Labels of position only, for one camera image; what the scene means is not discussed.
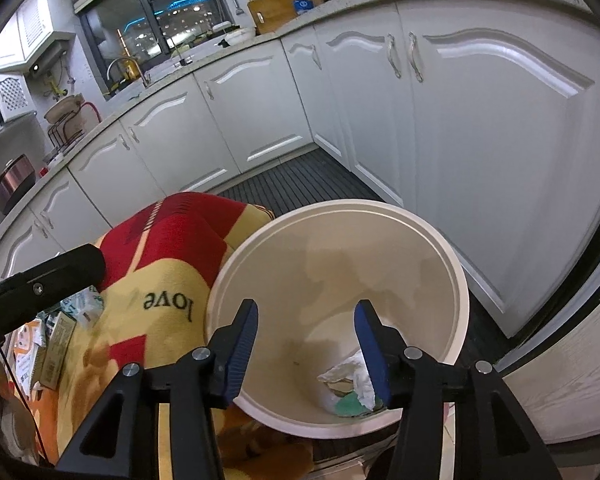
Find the blue neon light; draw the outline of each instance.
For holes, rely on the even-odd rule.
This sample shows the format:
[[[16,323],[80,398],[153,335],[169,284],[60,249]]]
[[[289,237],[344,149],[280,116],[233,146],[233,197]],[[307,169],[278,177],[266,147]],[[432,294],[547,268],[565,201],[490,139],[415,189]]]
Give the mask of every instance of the blue neon light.
[[[175,10],[175,9],[179,9],[180,7],[186,7],[188,5],[199,4],[199,3],[202,3],[202,2],[206,2],[206,1],[207,0],[176,0],[175,2],[171,2],[167,6],[167,10]],[[154,15],[155,16],[159,16],[163,12],[164,12],[164,10],[157,10],[156,12],[154,12]],[[125,25],[125,31],[123,32],[123,34],[126,34],[126,32],[129,30],[129,27],[135,25],[136,23],[142,22],[142,20],[146,20],[146,18],[138,18],[137,20],[133,20],[131,22],[128,22]]]

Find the faucet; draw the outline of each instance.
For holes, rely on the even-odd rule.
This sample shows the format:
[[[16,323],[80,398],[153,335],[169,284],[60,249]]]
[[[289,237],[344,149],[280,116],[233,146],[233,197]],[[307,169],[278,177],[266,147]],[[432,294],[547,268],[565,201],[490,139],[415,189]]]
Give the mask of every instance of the faucet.
[[[120,56],[114,59],[107,68],[107,79],[113,81],[113,79],[111,79],[111,67],[125,59],[135,64],[136,68],[138,69],[138,72],[140,73],[140,77],[142,78],[142,84],[145,88],[149,88],[149,85],[151,84],[151,78],[148,74],[145,75],[144,72],[142,72],[142,70],[140,69],[140,65],[138,65],[138,62],[131,56]]]

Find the orange cloth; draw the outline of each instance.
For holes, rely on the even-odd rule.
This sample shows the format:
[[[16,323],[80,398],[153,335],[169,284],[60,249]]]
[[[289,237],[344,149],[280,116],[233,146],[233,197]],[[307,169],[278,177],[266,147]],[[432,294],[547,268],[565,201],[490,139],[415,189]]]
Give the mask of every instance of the orange cloth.
[[[222,264],[271,219],[272,213],[259,206],[178,193],[95,243],[106,261],[99,287],[104,312],[92,330],[76,327],[57,397],[45,394],[34,403],[52,462],[125,364],[171,364],[205,343],[206,302]],[[162,405],[159,410],[163,480],[171,478],[168,409]],[[296,480],[312,470],[309,442],[266,428],[235,406],[214,410],[213,416],[228,479]]]

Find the blue label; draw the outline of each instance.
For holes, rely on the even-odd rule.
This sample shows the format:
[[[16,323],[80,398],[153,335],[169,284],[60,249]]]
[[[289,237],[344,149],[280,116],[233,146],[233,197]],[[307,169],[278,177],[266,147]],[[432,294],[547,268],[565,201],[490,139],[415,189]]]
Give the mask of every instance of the blue label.
[[[311,0],[294,0],[294,9],[296,14],[302,14],[314,8],[314,3]]]

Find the window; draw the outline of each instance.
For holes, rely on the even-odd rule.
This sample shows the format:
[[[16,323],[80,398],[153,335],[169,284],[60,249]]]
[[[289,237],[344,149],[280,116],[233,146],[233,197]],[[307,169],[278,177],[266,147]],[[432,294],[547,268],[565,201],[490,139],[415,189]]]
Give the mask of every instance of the window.
[[[121,56],[135,58],[142,70],[213,38],[212,27],[230,16],[218,0],[97,0],[80,15],[98,69],[109,91],[130,81],[130,64],[109,65]]]

